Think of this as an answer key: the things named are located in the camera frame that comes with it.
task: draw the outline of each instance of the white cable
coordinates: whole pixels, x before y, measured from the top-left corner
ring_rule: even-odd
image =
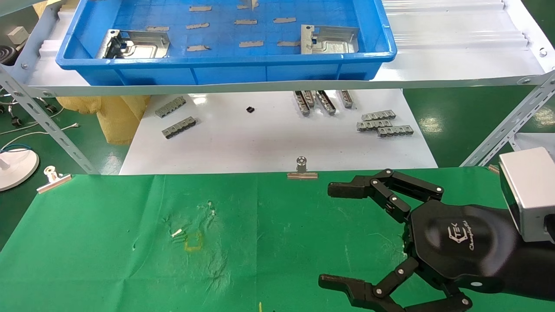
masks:
[[[74,124],[69,125],[69,126],[67,126],[67,127],[65,127],[65,128],[62,128],[62,131],[66,130],[66,129],[69,129],[69,128],[78,128],[78,127],[79,127],[79,124],[78,124],[78,123],[74,123]],[[8,142],[8,144],[4,145],[2,148],[0,148],[0,150],[5,149],[8,145],[12,144],[13,142],[15,142],[15,141],[17,141],[17,140],[19,140],[19,139],[21,139],[21,138],[23,138],[23,137],[26,137],[26,136],[28,136],[28,135],[31,135],[31,134],[48,134],[48,132],[37,131],[37,132],[31,132],[31,133],[26,133],[26,134],[24,134],[24,135],[20,135],[20,136],[16,137],[15,139],[11,140],[10,142]]]
[[[63,112],[63,111],[64,111],[64,108],[62,107],[62,109],[60,109],[60,111],[59,111],[58,113],[56,113],[56,114],[54,114],[54,115],[50,116],[50,118],[54,118],[54,117],[56,117],[56,116],[57,116],[57,115],[58,115],[59,113],[61,113],[61,112]],[[2,132],[2,133],[0,133],[0,135],[2,135],[2,134],[8,134],[8,133],[12,133],[12,132],[17,132],[17,131],[19,131],[19,130],[25,130],[25,129],[29,129],[29,128],[32,128],[32,127],[36,126],[37,124],[38,124],[38,122],[33,122],[33,123],[32,123],[31,125],[28,125],[28,126],[26,126],[26,127],[23,127],[23,128],[17,128],[17,129],[14,129],[14,130],[10,130],[10,131],[6,131],[6,132]]]

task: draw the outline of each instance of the logo on robotic hand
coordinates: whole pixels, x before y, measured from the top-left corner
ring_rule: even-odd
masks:
[[[449,231],[449,238],[459,244],[468,239],[466,230],[464,228],[459,228],[458,223],[451,223],[451,226],[447,227],[447,230]]]
[[[451,226],[447,227],[449,238],[460,244],[463,241],[467,240],[470,236],[470,245],[468,246],[468,248],[470,250],[474,250],[474,235],[472,234],[472,228],[470,227],[468,222],[466,222],[466,220],[463,221],[463,225],[466,227],[466,229],[460,228],[458,226],[458,223],[451,223]]]

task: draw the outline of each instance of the green mat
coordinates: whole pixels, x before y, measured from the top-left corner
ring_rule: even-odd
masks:
[[[498,176],[484,168],[403,172],[443,186],[444,203],[504,207]],[[0,253],[0,311],[358,310],[320,289],[318,275],[378,282],[404,259],[403,226],[371,200],[329,198],[326,187],[373,173],[78,175],[37,195]],[[473,311],[555,311],[464,291]],[[414,275],[393,298],[443,295]]]

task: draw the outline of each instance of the yellow marking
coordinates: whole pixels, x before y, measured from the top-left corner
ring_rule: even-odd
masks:
[[[197,246],[189,246],[189,237],[185,238],[185,251],[198,251],[203,248],[203,234],[200,231],[196,233]]]

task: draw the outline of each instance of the blue plastic tray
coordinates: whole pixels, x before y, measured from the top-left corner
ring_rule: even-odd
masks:
[[[381,0],[259,0],[253,11],[239,0],[81,0],[56,57],[91,85],[220,84],[285,80],[369,80],[397,48]],[[190,6],[212,6],[190,12]],[[293,23],[274,18],[295,17]],[[256,25],[235,25],[256,19]],[[186,25],[210,23],[207,28]],[[300,54],[301,25],[359,27],[359,52]],[[111,28],[144,31],[169,27],[168,56],[157,59],[95,59]],[[263,40],[262,47],[239,42]],[[209,51],[187,52],[206,45]]]

